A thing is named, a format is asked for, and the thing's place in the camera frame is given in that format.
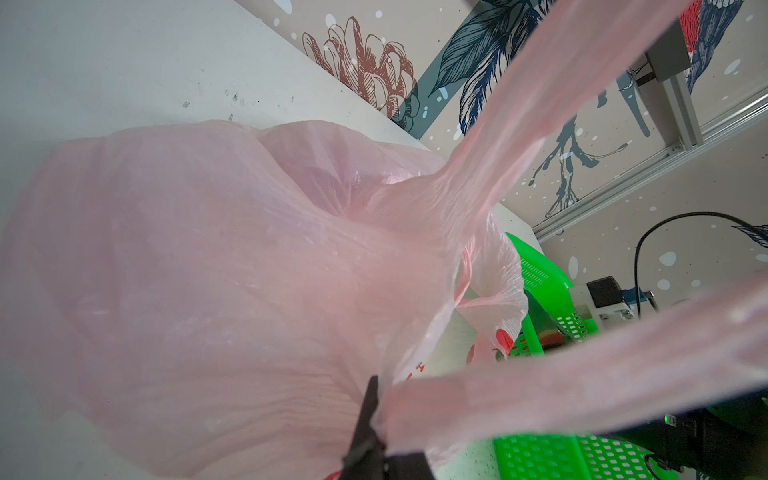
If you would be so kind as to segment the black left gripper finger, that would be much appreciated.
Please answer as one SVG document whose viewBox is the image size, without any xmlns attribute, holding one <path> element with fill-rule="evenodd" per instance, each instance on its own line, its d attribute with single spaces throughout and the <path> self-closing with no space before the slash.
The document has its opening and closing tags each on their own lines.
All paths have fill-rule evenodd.
<svg viewBox="0 0 768 480">
<path fill-rule="evenodd" d="M 423 452 L 387 456 L 371 426 L 378 407 L 378 377 L 369 379 L 351 445 L 342 459 L 340 480 L 434 480 Z"/>
</svg>

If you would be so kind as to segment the green plastic perforated basket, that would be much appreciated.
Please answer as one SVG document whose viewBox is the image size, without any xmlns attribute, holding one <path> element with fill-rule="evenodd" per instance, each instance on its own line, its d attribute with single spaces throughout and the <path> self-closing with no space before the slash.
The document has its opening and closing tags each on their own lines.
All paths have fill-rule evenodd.
<svg viewBox="0 0 768 480">
<path fill-rule="evenodd" d="M 767 275 L 511 373 L 506 419 L 523 432 L 618 432 L 766 391 Z"/>
</svg>

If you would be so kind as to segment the pink plastic bag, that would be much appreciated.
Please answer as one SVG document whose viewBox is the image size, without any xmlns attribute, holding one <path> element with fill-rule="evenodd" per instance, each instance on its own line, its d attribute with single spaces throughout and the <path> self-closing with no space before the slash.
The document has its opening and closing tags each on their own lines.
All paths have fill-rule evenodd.
<svg viewBox="0 0 768 480">
<path fill-rule="evenodd" d="M 324 121 L 58 145 L 4 234 L 2 355 L 164 477 L 318 479 L 372 376 L 391 455 L 543 432 L 506 419 L 526 298 L 491 210 L 684 8 L 555 3 L 448 161 Z"/>
</svg>

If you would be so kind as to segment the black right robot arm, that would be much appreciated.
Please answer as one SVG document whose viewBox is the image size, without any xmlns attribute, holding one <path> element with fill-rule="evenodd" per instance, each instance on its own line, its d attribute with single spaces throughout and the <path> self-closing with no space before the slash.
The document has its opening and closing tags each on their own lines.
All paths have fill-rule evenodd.
<svg viewBox="0 0 768 480">
<path fill-rule="evenodd" d="M 767 392 L 667 414 L 604 436 L 647 450 L 663 470 L 692 469 L 699 479 L 765 479 Z"/>
</svg>

